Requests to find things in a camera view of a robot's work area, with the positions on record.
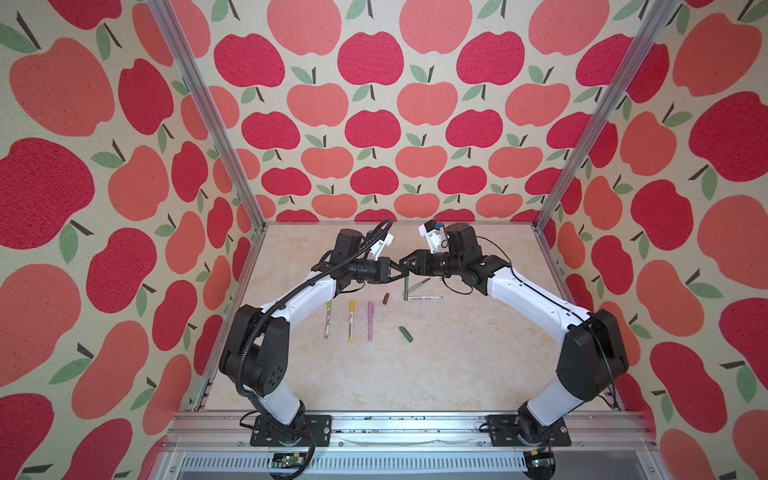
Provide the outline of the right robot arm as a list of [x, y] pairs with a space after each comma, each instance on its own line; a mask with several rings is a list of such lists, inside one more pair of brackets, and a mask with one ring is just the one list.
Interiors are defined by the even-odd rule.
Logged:
[[409, 273], [458, 276], [471, 290], [524, 315], [560, 347], [554, 377], [517, 411], [526, 442], [538, 442], [565, 415], [594, 400], [627, 373], [628, 355], [612, 313], [570, 303], [530, 281], [507, 256], [484, 254], [467, 223], [443, 226], [430, 220], [418, 231], [428, 247], [401, 259]]

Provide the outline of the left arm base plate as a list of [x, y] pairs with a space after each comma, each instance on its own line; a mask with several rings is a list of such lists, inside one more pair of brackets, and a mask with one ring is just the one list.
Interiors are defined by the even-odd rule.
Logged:
[[332, 432], [331, 415], [304, 415], [296, 426], [285, 426], [258, 416], [251, 427], [253, 447], [328, 447]]

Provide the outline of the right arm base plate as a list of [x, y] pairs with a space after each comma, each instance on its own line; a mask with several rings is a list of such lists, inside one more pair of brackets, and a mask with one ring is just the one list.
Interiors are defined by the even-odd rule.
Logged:
[[519, 415], [489, 415], [478, 430], [490, 437], [494, 447], [568, 447], [572, 445], [568, 428], [560, 419], [550, 426]]

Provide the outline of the yellow-tipped white pen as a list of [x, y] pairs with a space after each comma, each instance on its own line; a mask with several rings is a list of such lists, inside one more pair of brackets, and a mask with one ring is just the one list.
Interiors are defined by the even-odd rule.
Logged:
[[349, 318], [348, 318], [348, 341], [354, 341], [355, 333], [355, 301], [349, 301]]

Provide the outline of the white pen light green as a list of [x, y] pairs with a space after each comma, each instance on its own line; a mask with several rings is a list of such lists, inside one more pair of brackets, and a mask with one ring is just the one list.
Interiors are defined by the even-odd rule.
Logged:
[[331, 332], [331, 320], [332, 320], [332, 300], [326, 303], [326, 315], [324, 323], [324, 338], [328, 339]]

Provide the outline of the dark green pen cap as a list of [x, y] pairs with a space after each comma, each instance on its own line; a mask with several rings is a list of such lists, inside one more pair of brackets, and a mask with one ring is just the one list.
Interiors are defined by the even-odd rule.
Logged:
[[406, 339], [406, 340], [407, 340], [409, 343], [412, 343], [412, 342], [414, 341], [414, 339], [413, 339], [412, 335], [411, 335], [411, 334], [410, 334], [410, 332], [407, 330], [407, 328], [405, 328], [404, 326], [400, 326], [400, 327], [399, 327], [399, 331], [401, 332], [401, 334], [404, 336], [404, 338], [405, 338], [405, 339]]

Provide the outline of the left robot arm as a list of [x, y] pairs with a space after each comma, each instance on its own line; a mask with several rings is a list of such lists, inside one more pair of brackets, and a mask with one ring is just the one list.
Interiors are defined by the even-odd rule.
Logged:
[[237, 310], [219, 372], [277, 429], [304, 429], [304, 404], [284, 382], [291, 329], [352, 282], [388, 284], [408, 276], [396, 262], [381, 255], [391, 243], [392, 224], [384, 220], [366, 234], [340, 230], [334, 248], [311, 267], [302, 283], [260, 307], [244, 305]]

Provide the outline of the pink pen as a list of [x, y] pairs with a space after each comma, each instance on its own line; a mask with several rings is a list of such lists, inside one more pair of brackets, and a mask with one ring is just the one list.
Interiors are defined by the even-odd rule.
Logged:
[[374, 337], [375, 306], [373, 301], [367, 302], [367, 341], [372, 342]]

